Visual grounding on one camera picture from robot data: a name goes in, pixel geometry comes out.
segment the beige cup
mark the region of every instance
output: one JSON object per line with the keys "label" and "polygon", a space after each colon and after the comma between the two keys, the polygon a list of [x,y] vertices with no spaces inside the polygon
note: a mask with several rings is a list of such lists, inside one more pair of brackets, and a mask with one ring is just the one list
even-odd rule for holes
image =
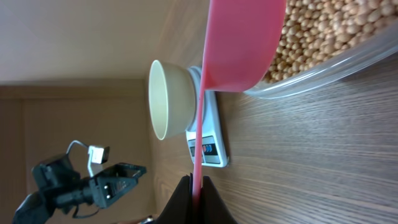
{"label": "beige cup", "polygon": [[149,73],[149,109],[158,139],[183,133],[193,122],[196,98],[188,70],[155,60]]}

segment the transparent container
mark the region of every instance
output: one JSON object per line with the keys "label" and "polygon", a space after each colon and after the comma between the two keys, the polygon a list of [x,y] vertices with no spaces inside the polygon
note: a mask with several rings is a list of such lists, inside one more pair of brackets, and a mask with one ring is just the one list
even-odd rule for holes
{"label": "transparent container", "polygon": [[296,95],[351,75],[395,52],[398,52],[398,21],[326,62],[277,83],[260,81],[245,94],[265,99]]}

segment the table surface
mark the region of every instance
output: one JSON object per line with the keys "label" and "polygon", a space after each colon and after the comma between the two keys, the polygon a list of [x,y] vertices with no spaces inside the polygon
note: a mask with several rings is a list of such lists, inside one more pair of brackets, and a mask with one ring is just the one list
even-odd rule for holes
{"label": "table surface", "polygon": [[[199,64],[207,10],[174,1],[154,56]],[[230,163],[203,174],[239,223],[398,223],[397,60],[278,100],[218,94]],[[161,212],[193,164],[184,134],[150,141]]]}

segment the kitchen scale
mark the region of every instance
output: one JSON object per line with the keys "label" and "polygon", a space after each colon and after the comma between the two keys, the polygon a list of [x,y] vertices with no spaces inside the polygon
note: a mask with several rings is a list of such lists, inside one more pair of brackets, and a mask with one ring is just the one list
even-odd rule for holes
{"label": "kitchen scale", "polygon": [[[199,102],[200,74],[201,68],[193,66],[188,68],[191,74],[197,103]],[[197,121],[185,131],[187,135],[188,148],[192,162],[195,160],[195,140]],[[220,117],[218,116],[217,100],[214,91],[207,90],[203,102],[203,124],[202,124],[202,159],[203,166],[225,167],[228,164],[223,136],[221,134]]]}

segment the beige wall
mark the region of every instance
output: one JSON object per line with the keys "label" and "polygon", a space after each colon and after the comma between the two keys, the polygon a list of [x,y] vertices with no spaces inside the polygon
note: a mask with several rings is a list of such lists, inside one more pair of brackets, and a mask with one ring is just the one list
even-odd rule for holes
{"label": "beige wall", "polygon": [[142,78],[173,0],[2,0],[0,83]]}
{"label": "beige wall", "polygon": [[[2,145],[6,146],[0,149],[3,160],[1,164],[2,166],[12,164],[17,167],[12,170],[17,178],[2,186],[6,192],[12,192],[17,196],[12,200],[12,205],[6,209],[7,212],[0,211],[1,218],[5,217],[5,223],[9,223],[12,217],[10,213],[13,213],[17,205],[22,202],[26,193],[37,190],[30,169],[46,158],[65,153],[68,144],[74,139],[87,144],[110,146],[107,166],[117,162],[128,162],[146,166],[148,173],[139,180],[136,188],[96,216],[87,220],[72,220],[70,218],[72,213],[65,216],[56,211],[48,223],[113,223],[155,213],[144,84],[142,80],[137,82],[140,82],[140,91],[130,96],[123,93],[121,97],[113,94],[108,98],[103,94],[95,97],[92,92],[81,91],[81,95],[76,97],[75,93],[70,93],[68,96],[67,91],[63,89],[59,99],[51,99],[51,95],[56,91],[50,89],[52,94],[49,98],[42,93],[41,99],[38,100],[0,101],[0,111],[2,111],[0,139]],[[9,152],[12,152],[11,157],[5,159],[3,154]],[[78,146],[73,148],[70,159],[82,176],[88,175],[86,149]],[[11,175],[4,169],[0,172],[1,175]],[[16,182],[20,182],[21,185],[13,189]],[[80,212],[84,215],[95,210],[94,206],[83,207]]]}

